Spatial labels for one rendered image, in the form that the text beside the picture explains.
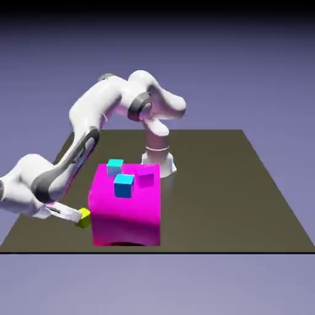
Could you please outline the small magenta cube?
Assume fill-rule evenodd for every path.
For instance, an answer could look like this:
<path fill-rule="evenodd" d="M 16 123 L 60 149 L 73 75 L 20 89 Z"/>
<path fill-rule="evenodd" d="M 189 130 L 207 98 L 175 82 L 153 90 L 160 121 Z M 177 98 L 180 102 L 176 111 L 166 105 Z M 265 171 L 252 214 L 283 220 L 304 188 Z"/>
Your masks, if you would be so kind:
<path fill-rule="evenodd" d="M 154 185 L 154 167 L 152 165 L 140 165 L 136 169 L 135 177 L 139 188 L 147 188 Z"/>

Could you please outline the small light blue cube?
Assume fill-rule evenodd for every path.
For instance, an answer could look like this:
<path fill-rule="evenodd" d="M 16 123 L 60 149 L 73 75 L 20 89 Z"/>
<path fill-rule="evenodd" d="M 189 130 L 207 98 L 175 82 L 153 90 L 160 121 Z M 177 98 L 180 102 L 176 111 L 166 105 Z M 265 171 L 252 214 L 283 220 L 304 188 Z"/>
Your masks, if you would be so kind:
<path fill-rule="evenodd" d="M 122 172 L 123 159 L 109 159 L 106 165 L 107 174 L 109 177 L 115 177 Z"/>

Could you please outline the small yellow cube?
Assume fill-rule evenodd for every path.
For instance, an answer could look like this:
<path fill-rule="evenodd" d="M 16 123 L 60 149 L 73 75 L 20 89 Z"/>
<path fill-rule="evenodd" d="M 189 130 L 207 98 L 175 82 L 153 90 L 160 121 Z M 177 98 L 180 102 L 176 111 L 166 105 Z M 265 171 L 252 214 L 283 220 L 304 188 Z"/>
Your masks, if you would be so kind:
<path fill-rule="evenodd" d="M 91 223 L 90 210 L 88 210 L 87 208 L 81 208 L 79 209 L 79 212 L 82 214 L 82 217 L 75 225 L 81 228 L 88 227 Z"/>

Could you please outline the large magenta box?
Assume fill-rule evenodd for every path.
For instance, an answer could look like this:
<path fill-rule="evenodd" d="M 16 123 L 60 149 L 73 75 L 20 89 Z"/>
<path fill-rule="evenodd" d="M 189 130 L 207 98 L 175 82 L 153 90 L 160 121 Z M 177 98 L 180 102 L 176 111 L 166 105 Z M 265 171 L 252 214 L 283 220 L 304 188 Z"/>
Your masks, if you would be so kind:
<path fill-rule="evenodd" d="M 109 177 L 105 164 L 97 167 L 89 191 L 88 204 L 94 245 L 132 243 L 160 245 L 161 181 L 160 167 L 154 167 L 154 185 L 139 188 L 135 177 L 141 164 L 123 164 L 122 173 L 134 175 L 131 198 L 114 195 L 114 178 Z"/>

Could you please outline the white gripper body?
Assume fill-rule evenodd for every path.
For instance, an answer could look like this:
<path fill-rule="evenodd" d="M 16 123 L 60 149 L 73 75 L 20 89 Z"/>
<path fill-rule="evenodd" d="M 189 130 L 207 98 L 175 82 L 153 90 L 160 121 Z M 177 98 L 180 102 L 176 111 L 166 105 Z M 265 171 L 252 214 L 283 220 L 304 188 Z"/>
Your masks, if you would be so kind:
<path fill-rule="evenodd" d="M 78 223 L 82 218 L 82 213 L 80 213 L 80 211 L 59 202 L 46 204 L 45 208 L 48 209 L 53 216 L 74 223 Z"/>

